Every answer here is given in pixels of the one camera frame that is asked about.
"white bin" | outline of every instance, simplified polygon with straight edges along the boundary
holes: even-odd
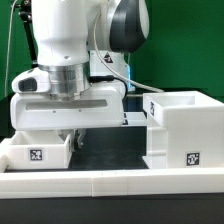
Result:
[[[0,145],[8,158],[7,169],[67,168],[71,159],[71,136],[66,140],[54,131],[18,131]]]
[[[224,166],[224,104],[196,91],[144,94],[149,168]]]

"white box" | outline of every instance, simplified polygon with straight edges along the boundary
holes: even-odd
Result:
[[[71,136],[63,141],[54,131],[18,131],[0,150],[8,158],[9,170],[68,168]]]
[[[190,91],[144,94],[143,104],[150,168],[224,166],[223,103]]]

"cable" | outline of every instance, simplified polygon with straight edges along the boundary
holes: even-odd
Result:
[[[10,15],[10,23],[9,23],[9,36],[8,36],[8,48],[7,48],[7,59],[6,59],[6,72],[5,72],[5,97],[8,96],[8,76],[9,76],[9,57],[10,57],[10,47],[11,47],[11,35],[12,35],[12,20],[13,20],[13,12],[16,5],[15,0],[12,4],[11,15]]]
[[[127,94],[128,94],[128,85],[127,85],[127,83],[124,80],[122,80],[122,79],[120,79],[118,77],[114,77],[113,75],[91,76],[91,77],[89,77],[89,82],[91,82],[91,83],[113,82],[114,80],[118,80],[118,81],[120,81],[120,82],[122,82],[124,84],[124,86],[125,86],[125,95],[124,95],[124,97],[126,97]]]
[[[103,59],[103,57],[101,56],[100,52],[99,52],[99,49],[98,49],[98,46],[97,46],[97,43],[96,43],[96,26],[97,26],[97,22],[99,20],[101,16],[101,13],[99,12],[98,15],[97,15],[97,18],[96,18],[96,21],[95,21],[95,24],[94,24],[94,29],[93,29],[93,40],[94,40],[94,47],[95,47],[95,51],[96,51],[96,54],[97,56],[99,57],[100,61],[111,71],[113,72],[116,76],[118,76],[120,79],[122,79],[123,81],[125,82],[128,82],[130,84],[132,84],[133,86],[136,86],[136,87],[139,87],[141,89],[146,89],[146,90],[150,90],[150,91],[153,91],[153,92],[158,92],[158,93],[161,93],[161,92],[164,92],[162,89],[157,89],[157,88],[154,88],[154,87],[150,87],[150,86],[145,86],[143,84],[140,84],[140,83],[137,83],[137,82],[134,82],[128,78],[125,78],[124,76],[122,76],[121,74],[119,74],[118,72],[116,72],[113,68],[111,68]]]
[[[127,85],[127,83],[124,80],[122,80],[122,79],[120,79],[118,77],[114,77],[114,79],[124,83],[124,87],[125,87],[125,95],[124,95],[124,97],[126,97],[127,94],[128,94],[128,85]]]

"green backdrop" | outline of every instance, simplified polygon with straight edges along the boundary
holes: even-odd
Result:
[[[159,88],[202,89],[224,101],[224,1],[146,0],[150,36],[131,56],[136,81]],[[11,0],[0,2],[0,99],[4,76]],[[23,25],[15,13],[9,86],[30,68]]]

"black surface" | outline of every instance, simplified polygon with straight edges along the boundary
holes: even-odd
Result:
[[[224,195],[0,200],[3,224],[223,224]]]
[[[128,112],[144,112],[142,109],[143,98],[142,97],[126,97],[123,100],[124,111]]]
[[[83,149],[73,153],[70,169],[144,169],[145,149],[145,127],[89,129]]]

